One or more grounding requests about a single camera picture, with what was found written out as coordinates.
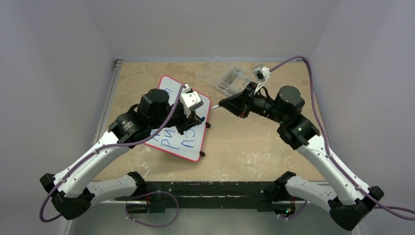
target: table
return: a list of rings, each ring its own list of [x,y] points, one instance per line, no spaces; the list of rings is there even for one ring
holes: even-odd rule
[[[259,63],[239,63],[248,69]],[[272,67],[276,63],[264,63]],[[210,96],[212,105],[224,96],[212,86],[196,79],[205,62],[154,63],[124,62],[111,103],[109,121],[140,102],[141,96],[156,88],[163,75],[169,75]],[[310,84],[304,63],[288,63],[272,73],[266,87],[275,97],[284,85],[297,87],[306,105],[303,114],[315,125],[311,109]],[[238,118],[224,109],[212,110],[208,117],[203,151],[197,163],[186,161],[146,145],[139,145],[112,162],[95,180],[118,178],[137,171],[147,181],[273,181],[292,171],[308,181],[322,181],[321,174],[278,136],[278,124],[251,113]]]

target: white wall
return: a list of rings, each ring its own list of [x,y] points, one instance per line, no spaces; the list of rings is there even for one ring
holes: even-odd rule
[[[311,54],[331,147],[384,203],[415,209],[415,1],[343,0]],[[368,234],[405,234],[415,223],[385,211]]]
[[[309,56],[340,0],[85,0],[126,59]]]
[[[0,32],[0,234],[55,235],[39,178],[92,144],[113,59],[82,0],[2,0]]]

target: whiteboard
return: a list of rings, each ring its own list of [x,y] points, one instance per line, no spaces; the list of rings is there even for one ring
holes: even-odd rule
[[[174,103],[181,85],[181,82],[169,76],[165,75],[161,77],[159,89],[165,90],[169,93],[170,105]],[[199,95],[203,101],[203,105],[196,109],[196,114],[200,118],[205,118],[205,121],[202,124],[185,131],[184,135],[180,135],[177,132],[176,127],[164,128],[154,138],[144,144],[189,161],[197,162],[200,159],[200,151],[202,149],[203,138],[206,130],[205,123],[210,110],[209,97],[201,93],[199,93]]]

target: plastic container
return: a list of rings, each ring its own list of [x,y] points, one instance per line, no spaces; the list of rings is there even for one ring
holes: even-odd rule
[[[237,62],[214,57],[196,78],[213,86],[225,96],[231,96],[244,90],[251,82],[258,82],[252,71]]]

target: white marker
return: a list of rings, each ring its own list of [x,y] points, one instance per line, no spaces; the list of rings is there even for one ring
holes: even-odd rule
[[[215,106],[211,107],[210,110],[217,109],[217,108],[220,108],[220,106],[219,105],[215,105]]]

